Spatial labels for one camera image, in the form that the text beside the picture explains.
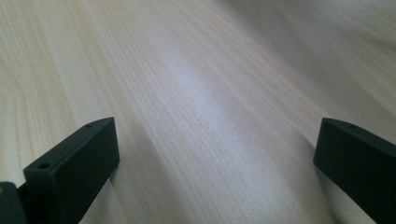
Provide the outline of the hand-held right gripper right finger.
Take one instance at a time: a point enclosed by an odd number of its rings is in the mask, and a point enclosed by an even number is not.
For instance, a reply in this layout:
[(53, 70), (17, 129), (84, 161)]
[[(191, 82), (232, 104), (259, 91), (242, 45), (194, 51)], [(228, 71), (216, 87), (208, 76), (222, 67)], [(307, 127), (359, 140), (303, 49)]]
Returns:
[(396, 145), (338, 119), (321, 121), (313, 163), (377, 224), (396, 224)]

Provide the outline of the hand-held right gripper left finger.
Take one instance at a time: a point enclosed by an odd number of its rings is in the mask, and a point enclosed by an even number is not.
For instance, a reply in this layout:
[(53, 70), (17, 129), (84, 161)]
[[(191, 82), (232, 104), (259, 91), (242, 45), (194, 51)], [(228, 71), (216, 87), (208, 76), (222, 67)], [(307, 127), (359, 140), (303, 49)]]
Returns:
[(88, 123), (23, 169), (29, 224), (78, 224), (120, 163), (113, 118)]

